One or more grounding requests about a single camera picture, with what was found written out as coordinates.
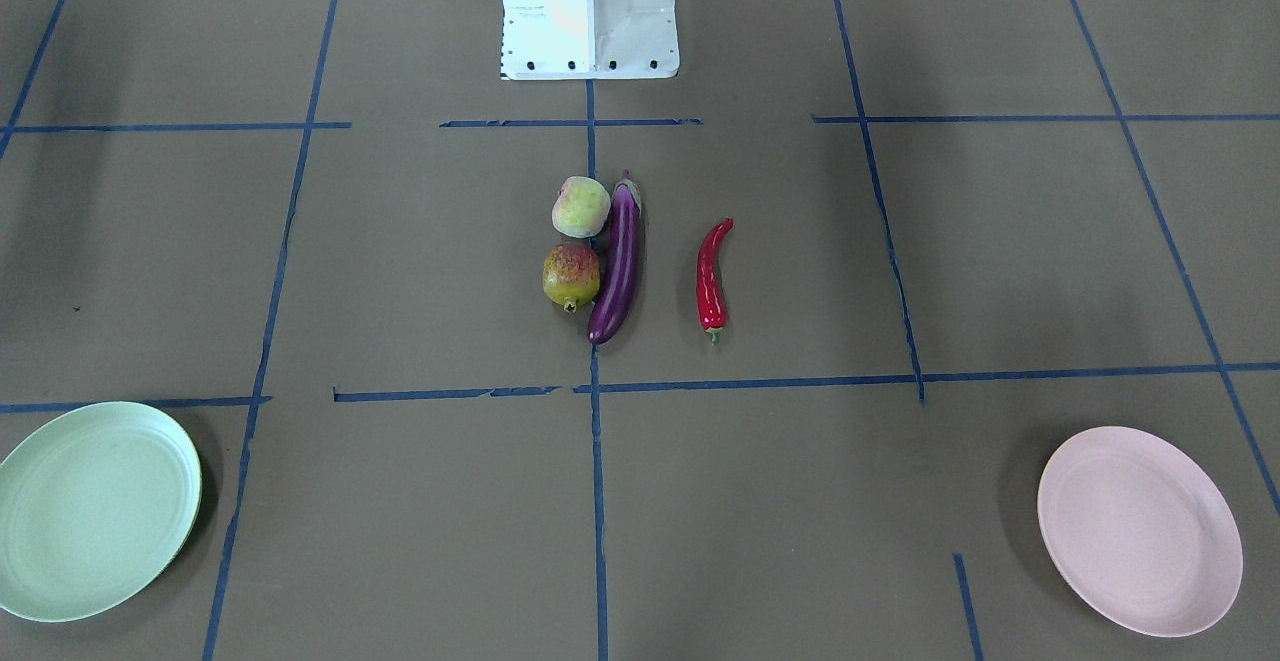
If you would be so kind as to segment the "purple eggplant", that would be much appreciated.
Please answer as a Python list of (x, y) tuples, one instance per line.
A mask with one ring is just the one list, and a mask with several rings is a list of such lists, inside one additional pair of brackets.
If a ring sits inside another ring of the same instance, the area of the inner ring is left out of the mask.
[(611, 201), (611, 242), (605, 278), (588, 323), (588, 341), (599, 346), (623, 325), (637, 291), (643, 251), (643, 200), (630, 170), (623, 169)]

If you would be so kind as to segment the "red chili pepper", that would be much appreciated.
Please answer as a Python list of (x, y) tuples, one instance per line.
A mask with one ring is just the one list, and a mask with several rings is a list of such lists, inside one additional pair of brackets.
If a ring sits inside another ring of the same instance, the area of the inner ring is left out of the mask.
[(721, 333), (728, 320), (728, 309), (719, 274), (719, 250), (732, 229), (733, 219), (727, 216), (705, 233), (698, 251), (695, 295), (699, 322), (712, 347), (719, 343)]

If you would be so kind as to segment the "red yellow pomegranate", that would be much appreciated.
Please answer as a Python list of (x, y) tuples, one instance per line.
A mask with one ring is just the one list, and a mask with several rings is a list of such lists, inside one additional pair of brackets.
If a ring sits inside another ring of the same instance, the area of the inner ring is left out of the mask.
[(600, 257), (586, 243), (559, 243), (543, 261), (541, 291), (566, 313), (575, 313), (581, 305), (591, 302), (600, 284)]

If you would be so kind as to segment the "pink plate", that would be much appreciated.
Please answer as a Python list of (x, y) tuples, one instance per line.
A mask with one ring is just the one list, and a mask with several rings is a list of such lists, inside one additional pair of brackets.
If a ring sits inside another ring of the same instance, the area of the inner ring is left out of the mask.
[(1130, 632), (1185, 638), (1224, 620), (1244, 553), (1220, 488), (1187, 453), (1130, 427), (1064, 441), (1039, 477), (1037, 521), (1069, 588)]

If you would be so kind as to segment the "light green plate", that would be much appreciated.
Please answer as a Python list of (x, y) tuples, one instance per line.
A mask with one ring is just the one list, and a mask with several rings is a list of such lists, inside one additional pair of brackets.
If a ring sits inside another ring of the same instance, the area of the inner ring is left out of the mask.
[(3, 460), (3, 608), (70, 623), (124, 603), (180, 552), (202, 493), (195, 443), (161, 410), (115, 401), (52, 419)]

